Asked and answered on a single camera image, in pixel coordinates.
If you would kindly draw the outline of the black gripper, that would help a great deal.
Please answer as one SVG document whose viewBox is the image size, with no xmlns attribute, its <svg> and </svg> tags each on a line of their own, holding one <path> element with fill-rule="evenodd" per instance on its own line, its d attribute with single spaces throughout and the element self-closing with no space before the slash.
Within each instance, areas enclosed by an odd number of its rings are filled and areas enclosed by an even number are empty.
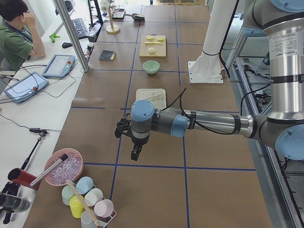
<svg viewBox="0 0 304 228">
<path fill-rule="evenodd" d="M 133 150 L 131 151 L 131 160 L 137 161 L 143 145 L 145 145 L 149 140 L 150 130 L 143 133 L 139 133 L 132 129 L 131 134 L 131 140 L 134 143 Z"/>
</svg>

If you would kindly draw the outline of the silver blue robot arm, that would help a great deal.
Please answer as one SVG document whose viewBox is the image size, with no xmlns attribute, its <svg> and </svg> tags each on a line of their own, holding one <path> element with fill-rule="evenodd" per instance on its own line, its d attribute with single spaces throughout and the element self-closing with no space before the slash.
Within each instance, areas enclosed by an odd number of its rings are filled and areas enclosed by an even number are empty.
<svg viewBox="0 0 304 228">
<path fill-rule="evenodd" d="M 187 129 L 241 134 L 291 160 L 304 158 L 304 3 L 301 0 L 247 0 L 243 31 L 269 39 L 272 109 L 267 115 L 232 115 L 154 108 L 148 100 L 133 103 L 127 136 L 131 159 L 156 131 L 183 137 Z"/>
</svg>

